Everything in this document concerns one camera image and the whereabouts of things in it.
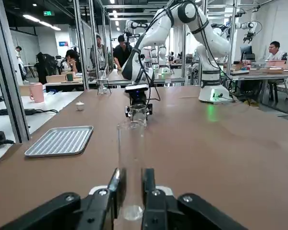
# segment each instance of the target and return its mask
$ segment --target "black shirt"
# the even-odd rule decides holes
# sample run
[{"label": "black shirt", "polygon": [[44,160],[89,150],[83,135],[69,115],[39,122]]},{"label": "black shirt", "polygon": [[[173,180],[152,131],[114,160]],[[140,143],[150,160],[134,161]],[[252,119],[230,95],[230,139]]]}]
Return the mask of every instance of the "black shirt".
[{"label": "black shirt", "polygon": [[125,64],[125,62],[129,58],[131,50],[132,50],[131,45],[126,46],[125,51],[123,50],[123,48],[120,45],[115,47],[114,52],[113,52],[113,56],[118,59],[120,67],[123,67],[123,65]]}]

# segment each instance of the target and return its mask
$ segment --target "desk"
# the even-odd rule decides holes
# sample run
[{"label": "desk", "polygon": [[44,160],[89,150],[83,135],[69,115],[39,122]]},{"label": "desk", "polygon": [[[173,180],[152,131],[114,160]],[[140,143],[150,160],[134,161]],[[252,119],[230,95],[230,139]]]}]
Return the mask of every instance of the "desk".
[{"label": "desk", "polygon": [[[282,74],[265,74],[264,75],[264,73],[262,73],[261,71],[251,70],[249,74],[230,76],[230,77],[232,78],[233,81],[263,80],[262,92],[260,94],[260,102],[263,104],[263,102],[265,101],[265,96],[266,96],[265,92],[268,86],[268,81],[275,80],[275,79],[287,79],[288,72],[283,72]],[[281,114],[278,114],[279,117],[288,117],[288,114],[286,112],[281,111],[275,107],[272,107],[272,108],[281,112]]]},{"label": "desk", "polygon": [[[22,101],[25,109],[55,109],[60,111],[82,93],[83,92],[59,92],[52,95],[45,94],[45,101],[43,103],[34,103],[30,97],[22,97]],[[4,102],[0,102],[0,109],[6,109]],[[54,115],[55,113],[43,113],[26,116],[27,124],[30,126],[30,133],[35,132]],[[4,132],[7,139],[15,141],[9,116],[0,116],[0,131]],[[0,158],[6,153],[10,146],[11,145],[4,145],[0,148]]]},{"label": "desk", "polygon": [[[131,80],[126,80],[123,78],[120,71],[117,71],[114,69],[109,75],[108,75],[108,81],[104,82],[104,85],[109,87],[126,87],[127,85],[131,84]],[[174,75],[170,76],[155,76],[155,85],[159,84],[175,84],[180,83],[181,85],[184,85],[185,79],[184,78],[177,78]],[[82,87],[83,83],[81,82],[73,82],[73,83],[61,83],[61,82],[54,82],[54,83],[47,83],[45,84],[46,91],[49,92],[50,90],[57,90],[57,91],[71,91],[76,87]],[[89,81],[90,89],[97,89],[97,81],[92,80]]]},{"label": "desk", "polygon": [[[144,157],[156,183],[176,196],[196,193],[248,229],[288,230],[288,121],[241,103],[201,103],[197,86],[158,90]],[[79,100],[83,111],[68,105],[0,161],[0,226],[63,192],[85,197],[110,180],[118,166],[116,126],[127,119],[129,99],[114,89]],[[85,125],[94,132],[83,154],[24,158],[50,128]]]},{"label": "desk", "polygon": [[283,72],[282,74],[264,74],[261,71],[251,70],[249,74],[230,77],[233,81],[286,79],[288,78],[288,72]]}]

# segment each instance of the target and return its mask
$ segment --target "tall clear cylinder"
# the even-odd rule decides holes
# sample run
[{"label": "tall clear cylinder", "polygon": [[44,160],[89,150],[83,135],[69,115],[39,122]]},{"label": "tall clear cylinder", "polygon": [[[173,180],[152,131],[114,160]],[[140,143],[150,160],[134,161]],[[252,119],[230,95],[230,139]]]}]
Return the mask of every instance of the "tall clear cylinder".
[{"label": "tall clear cylinder", "polygon": [[125,121],[118,125],[119,169],[124,193],[117,229],[135,230],[142,222],[144,130],[145,124],[142,120]]}]

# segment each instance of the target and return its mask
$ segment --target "silver tray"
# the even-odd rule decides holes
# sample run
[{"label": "silver tray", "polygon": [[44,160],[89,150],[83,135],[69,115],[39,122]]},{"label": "silver tray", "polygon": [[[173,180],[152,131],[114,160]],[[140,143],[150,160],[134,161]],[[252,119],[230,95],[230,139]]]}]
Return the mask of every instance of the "silver tray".
[{"label": "silver tray", "polygon": [[93,133],[93,126],[61,127],[48,130],[24,154],[49,157],[79,154]]}]

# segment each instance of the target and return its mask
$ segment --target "man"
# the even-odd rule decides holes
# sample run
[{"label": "man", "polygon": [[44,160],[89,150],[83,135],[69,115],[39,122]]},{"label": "man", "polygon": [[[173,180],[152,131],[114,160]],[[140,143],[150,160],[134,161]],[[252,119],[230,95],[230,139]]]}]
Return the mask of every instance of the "man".
[{"label": "man", "polygon": [[22,51],[22,48],[20,46],[16,46],[15,51],[16,51],[16,57],[17,57],[17,62],[18,62],[18,66],[19,66],[19,71],[20,71],[21,77],[23,79],[23,82],[29,83],[26,79],[27,72],[25,70],[24,63],[20,57],[20,51]]},{"label": "man", "polygon": [[[97,39],[97,58],[99,61],[99,69],[104,70],[106,67],[106,49],[103,44],[101,44],[101,37],[99,34],[96,34]],[[94,59],[94,49],[91,48],[90,59],[95,68],[95,59]]]},{"label": "man", "polygon": [[16,46],[15,50],[17,57],[20,56],[20,51],[22,51],[22,48],[20,46]]},{"label": "man", "polygon": [[114,62],[117,65],[117,69],[121,70],[125,62],[130,56],[132,46],[125,43],[124,35],[118,37],[119,45],[114,49]]},{"label": "man", "polygon": [[281,51],[280,49],[280,43],[277,41],[271,42],[269,46],[269,57],[268,61],[280,61],[283,58],[284,52]]}]

